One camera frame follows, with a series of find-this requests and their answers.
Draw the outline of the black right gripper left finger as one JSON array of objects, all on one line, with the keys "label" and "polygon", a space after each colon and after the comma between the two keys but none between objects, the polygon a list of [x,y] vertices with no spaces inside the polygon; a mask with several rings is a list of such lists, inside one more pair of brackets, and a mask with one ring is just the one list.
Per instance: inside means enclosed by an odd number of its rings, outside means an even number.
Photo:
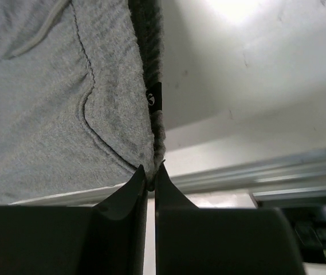
[{"label": "black right gripper left finger", "polygon": [[102,274],[142,274],[147,220],[146,174],[130,180],[97,204],[98,264]]}]

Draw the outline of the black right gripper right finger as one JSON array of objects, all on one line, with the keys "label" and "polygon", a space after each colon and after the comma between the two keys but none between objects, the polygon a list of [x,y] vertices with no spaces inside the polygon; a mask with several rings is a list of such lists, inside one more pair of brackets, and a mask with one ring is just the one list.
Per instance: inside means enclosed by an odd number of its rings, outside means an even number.
[{"label": "black right gripper right finger", "polygon": [[156,274],[194,271],[189,215],[198,208],[172,183],[163,164],[155,177]]}]

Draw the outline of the grey cotton shorts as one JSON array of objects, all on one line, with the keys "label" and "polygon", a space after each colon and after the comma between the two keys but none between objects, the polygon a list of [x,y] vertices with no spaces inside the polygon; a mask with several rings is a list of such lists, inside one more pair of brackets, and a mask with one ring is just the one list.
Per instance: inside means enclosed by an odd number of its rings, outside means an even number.
[{"label": "grey cotton shorts", "polygon": [[0,204],[153,179],[162,47],[159,1],[0,1]]}]

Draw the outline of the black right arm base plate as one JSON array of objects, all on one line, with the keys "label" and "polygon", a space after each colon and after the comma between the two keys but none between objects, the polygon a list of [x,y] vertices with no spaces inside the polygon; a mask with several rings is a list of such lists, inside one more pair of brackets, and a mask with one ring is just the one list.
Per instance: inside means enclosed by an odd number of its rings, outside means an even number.
[{"label": "black right arm base plate", "polygon": [[326,205],[281,209],[294,234],[304,262],[326,264]]}]

